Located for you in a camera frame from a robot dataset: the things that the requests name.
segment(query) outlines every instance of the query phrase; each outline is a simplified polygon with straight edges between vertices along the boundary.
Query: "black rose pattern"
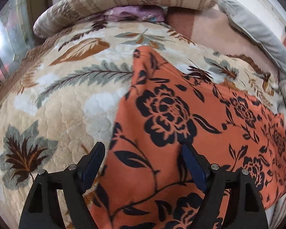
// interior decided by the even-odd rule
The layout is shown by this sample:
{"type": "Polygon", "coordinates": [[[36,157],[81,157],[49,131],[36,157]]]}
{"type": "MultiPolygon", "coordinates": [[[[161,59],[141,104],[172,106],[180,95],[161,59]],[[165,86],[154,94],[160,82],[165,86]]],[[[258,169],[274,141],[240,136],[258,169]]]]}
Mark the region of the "black rose pattern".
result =
{"type": "Polygon", "coordinates": [[[202,198],[196,193],[190,193],[187,197],[177,200],[173,218],[165,224],[164,229],[188,228],[202,203],[202,198]]]}
{"type": "Polygon", "coordinates": [[[159,147],[166,144],[188,142],[192,144],[197,128],[191,119],[188,105],[166,85],[145,90],[136,101],[137,108],[148,117],[144,130],[159,147]]]}
{"type": "Polygon", "coordinates": [[[275,141],[276,146],[278,147],[278,153],[280,154],[280,157],[281,157],[282,153],[285,151],[284,138],[277,131],[277,129],[274,129],[272,137],[273,137],[273,140],[275,141]]]}
{"type": "Polygon", "coordinates": [[[230,103],[234,107],[236,115],[244,119],[249,127],[255,128],[254,123],[256,122],[256,117],[249,109],[247,101],[239,96],[237,99],[230,98],[230,103]]]}
{"type": "Polygon", "coordinates": [[[264,187],[265,174],[263,172],[263,165],[260,158],[244,157],[243,168],[247,169],[255,182],[258,191],[264,187]]]}

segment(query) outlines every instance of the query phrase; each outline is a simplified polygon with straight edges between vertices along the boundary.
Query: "floral blanket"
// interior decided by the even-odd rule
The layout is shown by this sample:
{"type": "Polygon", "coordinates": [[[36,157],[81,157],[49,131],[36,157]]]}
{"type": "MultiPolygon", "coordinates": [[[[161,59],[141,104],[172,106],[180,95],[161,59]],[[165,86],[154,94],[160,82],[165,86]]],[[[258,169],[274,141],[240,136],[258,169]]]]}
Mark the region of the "floral blanket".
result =
{"type": "MultiPolygon", "coordinates": [[[[39,169],[63,170],[77,163],[97,141],[109,147],[119,101],[131,86],[133,52],[139,46],[152,47],[192,77],[203,75],[213,83],[254,95],[275,114],[286,111],[272,75],[194,44],[169,27],[86,22],[49,42],[51,47],[36,50],[39,55],[29,69],[7,94],[0,95],[0,215],[11,229],[18,228],[39,169]]],[[[244,133],[245,140],[249,134],[244,133]]],[[[250,138],[258,140],[253,132],[250,138]]],[[[92,190],[84,195],[88,207],[93,197],[92,190]]],[[[61,192],[59,199],[65,223],[72,228],[61,192]]],[[[277,226],[286,214],[286,194],[266,213],[271,228],[277,226]]]]}
{"type": "MultiPolygon", "coordinates": [[[[265,209],[286,192],[282,115],[206,72],[182,73],[148,46],[134,51],[133,70],[91,208],[98,228],[188,228],[207,188],[193,183],[182,144],[225,170],[247,169],[265,209]]],[[[203,228],[222,226],[232,191],[216,189],[221,206],[203,228]]]]}

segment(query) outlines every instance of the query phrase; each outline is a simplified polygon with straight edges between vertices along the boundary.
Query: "blue gripper pad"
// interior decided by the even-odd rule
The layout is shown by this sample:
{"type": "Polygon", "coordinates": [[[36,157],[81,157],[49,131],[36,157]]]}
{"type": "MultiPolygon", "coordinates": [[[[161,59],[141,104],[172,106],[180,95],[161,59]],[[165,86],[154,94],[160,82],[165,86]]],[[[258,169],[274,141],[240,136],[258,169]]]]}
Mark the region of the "blue gripper pad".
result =
{"type": "Polygon", "coordinates": [[[181,146],[181,154],[196,187],[205,193],[207,191],[206,175],[186,144],[181,146]]]}

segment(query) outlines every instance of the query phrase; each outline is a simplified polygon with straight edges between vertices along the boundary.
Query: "purple cloth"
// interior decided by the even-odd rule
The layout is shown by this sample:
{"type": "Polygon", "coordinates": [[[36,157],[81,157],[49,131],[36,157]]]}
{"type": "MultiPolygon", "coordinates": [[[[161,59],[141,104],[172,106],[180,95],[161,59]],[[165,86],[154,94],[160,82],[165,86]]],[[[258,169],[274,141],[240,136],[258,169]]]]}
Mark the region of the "purple cloth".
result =
{"type": "Polygon", "coordinates": [[[162,22],[164,21],[164,10],[154,5],[120,6],[92,14],[77,23],[91,20],[162,22]]]}

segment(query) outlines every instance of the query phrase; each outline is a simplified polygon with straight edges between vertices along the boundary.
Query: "beige blanket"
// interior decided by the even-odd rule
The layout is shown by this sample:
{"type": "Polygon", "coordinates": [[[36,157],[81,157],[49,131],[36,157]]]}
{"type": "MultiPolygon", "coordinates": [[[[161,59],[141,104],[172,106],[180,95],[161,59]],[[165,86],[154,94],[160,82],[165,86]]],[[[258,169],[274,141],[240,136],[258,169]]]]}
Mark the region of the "beige blanket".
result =
{"type": "MultiPolygon", "coordinates": [[[[140,45],[153,47],[185,73],[200,75],[201,69],[215,83],[255,95],[274,113],[282,103],[272,75],[262,79],[247,62],[161,25],[87,22],[63,34],[54,47],[41,47],[29,70],[0,95],[0,215],[11,229],[18,228],[39,169],[61,171],[97,141],[108,147],[119,100],[129,89],[133,51],[140,45]]],[[[65,223],[72,228],[61,196],[65,223]]],[[[84,197],[90,206],[93,193],[84,197]]],[[[274,213],[269,209],[267,215],[270,222],[274,213]]]]}

